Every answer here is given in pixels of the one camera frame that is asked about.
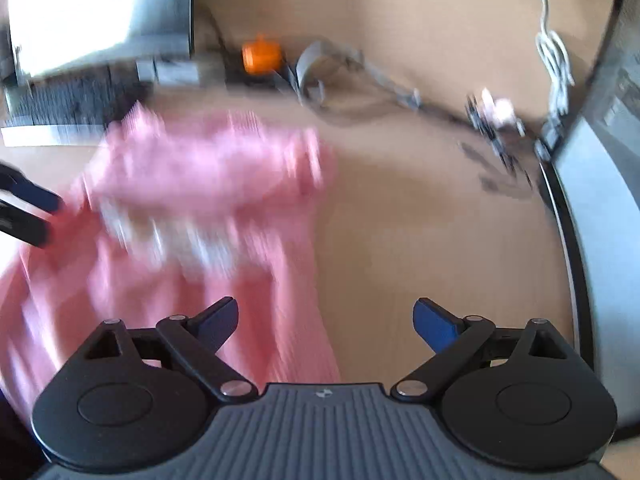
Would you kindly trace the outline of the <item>pink knitted garment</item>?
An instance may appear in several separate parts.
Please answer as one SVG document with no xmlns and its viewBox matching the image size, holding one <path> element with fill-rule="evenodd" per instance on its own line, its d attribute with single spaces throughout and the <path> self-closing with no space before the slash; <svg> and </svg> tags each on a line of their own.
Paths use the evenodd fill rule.
<svg viewBox="0 0 640 480">
<path fill-rule="evenodd" d="M 21 420 L 102 321 L 152 327 L 225 296 L 224 362 L 255 385 L 337 382 L 314 220 L 335 158 L 311 127 L 136 107 L 107 133 L 41 248 L 2 259 L 1 391 Z"/>
</svg>

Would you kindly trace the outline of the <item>black keyboard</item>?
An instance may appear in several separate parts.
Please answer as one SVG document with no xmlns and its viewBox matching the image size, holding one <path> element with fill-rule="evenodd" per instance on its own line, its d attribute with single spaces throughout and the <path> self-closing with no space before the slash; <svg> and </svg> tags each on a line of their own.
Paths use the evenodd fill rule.
<svg viewBox="0 0 640 480">
<path fill-rule="evenodd" d="M 6 125 L 107 127 L 142 103 L 151 86 L 136 80 L 82 77 L 11 94 Z"/>
</svg>

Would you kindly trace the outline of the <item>black curved monitor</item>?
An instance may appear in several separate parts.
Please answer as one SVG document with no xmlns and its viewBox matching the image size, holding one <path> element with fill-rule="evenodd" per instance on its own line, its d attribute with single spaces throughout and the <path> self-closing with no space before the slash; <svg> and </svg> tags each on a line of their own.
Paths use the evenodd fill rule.
<svg viewBox="0 0 640 480">
<path fill-rule="evenodd" d="M 138 58 L 186 58 L 193 0 L 8 0 L 17 79 Z"/>
</svg>

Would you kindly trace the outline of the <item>silver monitor stand base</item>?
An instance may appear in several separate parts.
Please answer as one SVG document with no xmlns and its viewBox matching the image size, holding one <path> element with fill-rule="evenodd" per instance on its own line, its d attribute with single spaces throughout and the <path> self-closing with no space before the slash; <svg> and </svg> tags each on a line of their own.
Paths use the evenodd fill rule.
<svg viewBox="0 0 640 480">
<path fill-rule="evenodd" d="M 194 58 L 142 58 L 137 60 L 138 79 L 166 87 L 207 87 L 226 80 L 224 61 L 219 54 Z"/>
</svg>

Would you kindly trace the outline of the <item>computer case glass panel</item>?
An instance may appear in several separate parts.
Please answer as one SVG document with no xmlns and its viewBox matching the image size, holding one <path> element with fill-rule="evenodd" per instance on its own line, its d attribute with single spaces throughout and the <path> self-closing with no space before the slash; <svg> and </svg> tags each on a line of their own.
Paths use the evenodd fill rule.
<svg viewBox="0 0 640 480">
<path fill-rule="evenodd" d="M 614 0 L 582 108 L 541 192 L 561 235 L 574 345 L 617 406 L 615 440 L 639 434 L 639 0 Z"/>
</svg>

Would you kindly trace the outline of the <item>black hub box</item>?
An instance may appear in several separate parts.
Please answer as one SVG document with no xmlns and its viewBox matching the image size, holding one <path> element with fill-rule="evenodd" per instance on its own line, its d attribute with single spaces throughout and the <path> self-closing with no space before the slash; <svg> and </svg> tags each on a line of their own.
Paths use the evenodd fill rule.
<svg viewBox="0 0 640 480">
<path fill-rule="evenodd" d="M 297 92 L 299 86 L 292 66 L 285 58 L 279 62 L 275 70 L 262 75 L 252 75 L 244 67 L 242 58 L 226 58 L 224 60 L 224 82 L 231 87 L 247 87 L 259 90 L 278 90 Z"/>
</svg>

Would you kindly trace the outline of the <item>orange pumpkin figurine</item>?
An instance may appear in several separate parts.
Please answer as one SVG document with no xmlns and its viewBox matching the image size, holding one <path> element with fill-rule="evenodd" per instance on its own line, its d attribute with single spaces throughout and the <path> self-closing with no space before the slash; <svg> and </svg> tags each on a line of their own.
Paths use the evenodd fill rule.
<svg viewBox="0 0 640 480">
<path fill-rule="evenodd" d="M 283 65 L 281 45 L 263 36 L 244 42 L 241 53 L 244 70 L 250 76 L 268 75 L 277 72 Z"/>
</svg>

